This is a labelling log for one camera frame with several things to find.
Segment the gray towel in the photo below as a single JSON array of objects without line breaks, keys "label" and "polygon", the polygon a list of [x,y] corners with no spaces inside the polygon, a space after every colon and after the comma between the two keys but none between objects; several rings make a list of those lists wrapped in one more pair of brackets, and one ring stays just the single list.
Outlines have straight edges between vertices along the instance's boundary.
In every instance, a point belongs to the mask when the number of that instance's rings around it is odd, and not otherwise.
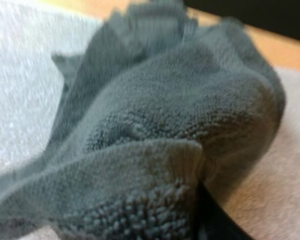
[{"label": "gray towel", "polygon": [[84,55],[52,60],[60,105],[44,152],[0,175],[0,240],[190,239],[198,182],[259,159],[285,107],[239,22],[198,27],[178,1],[114,13]]}]

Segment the black strap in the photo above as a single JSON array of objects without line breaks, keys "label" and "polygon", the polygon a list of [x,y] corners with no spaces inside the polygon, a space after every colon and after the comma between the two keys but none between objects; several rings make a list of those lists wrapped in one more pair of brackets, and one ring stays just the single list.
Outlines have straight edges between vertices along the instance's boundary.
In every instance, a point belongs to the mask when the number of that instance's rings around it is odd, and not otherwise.
[{"label": "black strap", "polygon": [[195,240],[253,240],[217,204],[203,184],[197,190]]}]

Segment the wooden table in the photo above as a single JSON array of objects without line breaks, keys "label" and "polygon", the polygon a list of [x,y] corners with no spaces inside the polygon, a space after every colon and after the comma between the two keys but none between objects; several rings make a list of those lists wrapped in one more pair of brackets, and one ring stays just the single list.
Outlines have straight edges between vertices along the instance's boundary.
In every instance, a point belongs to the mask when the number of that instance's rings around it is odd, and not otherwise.
[{"label": "wooden table", "polygon": [[[124,11],[130,2],[130,0],[38,1],[103,19],[108,18],[114,8]],[[194,9],[189,9],[189,14],[197,17],[201,24],[213,24],[218,20],[217,16]],[[273,66],[300,70],[300,41],[250,26],[248,33],[259,51]],[[288,88],[293,89],[295,87],[293,84],[291,82]],[[292,100],[290,105],[293,106],[287,114],[288,119],[298,113],[294,108],[300,108],[299,95],[296,93],[293,99],[290,99]],[[300,182],[295,181],[295,174],[300,176],[300,163],[297,165],[288,159],[293,157],[294,160],[300,161],[300,156],[290,154],[298,148],[290,144],[289,138],[293,134],[288,134],[287,128],[283,128],[281,135],[283,138],[277,145],[283,146],[283,153],[278,155],[272,152],[270,156],[268,155],[268,158],[256,167],[254,174],[249,176],[250,179],[240,186],[240,190],[231,196],[227,204],[223,205],[229,215],[257,240],[300,240],[300,201],[298,201]]]},{"label": "wooden table", "polygon": [[[114,8],[124,11],[130,2],[130,0],[41,1],[103,19],[109,17]],[[194,9],[190,9],[189,13],[198,17],[201,24],[212,24],[218,20],[215,15]],[[259,51],[272,65],[300,69],[300,41],[255,27],[248,27],[248,31]]]}]

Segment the beige carpet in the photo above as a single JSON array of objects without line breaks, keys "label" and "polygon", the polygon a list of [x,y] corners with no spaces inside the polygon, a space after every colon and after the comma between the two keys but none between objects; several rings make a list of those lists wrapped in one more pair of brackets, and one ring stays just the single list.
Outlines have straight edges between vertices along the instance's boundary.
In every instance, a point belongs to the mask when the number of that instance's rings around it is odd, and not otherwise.
[{"label": "beige carpet", "polygon": [[[0,171],[24,163],[47,143],[63,79],[53,52],[82,52],[101,22],[56,10],[0,1]],[[287,108],[269,153],[237,186],[227,171],[213,195],[256,240],[300,240],[300,71],[276,68]],[[56,240],[48,229],[23,240]]]}]

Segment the gray fabric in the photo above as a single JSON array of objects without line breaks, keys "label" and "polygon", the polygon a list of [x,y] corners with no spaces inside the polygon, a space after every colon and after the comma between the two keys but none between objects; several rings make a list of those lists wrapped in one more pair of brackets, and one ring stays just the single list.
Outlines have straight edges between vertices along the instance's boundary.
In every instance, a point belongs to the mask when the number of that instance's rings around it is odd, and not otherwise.
[{"label": "gray fabric", "polygon": [[114,13],[84,56],[52,59],[59,109],[44,152],[0,176],[0,239],[190,239],[198,181],[260,158],[285,107],[240,23],[198,27],[174,1]]}]

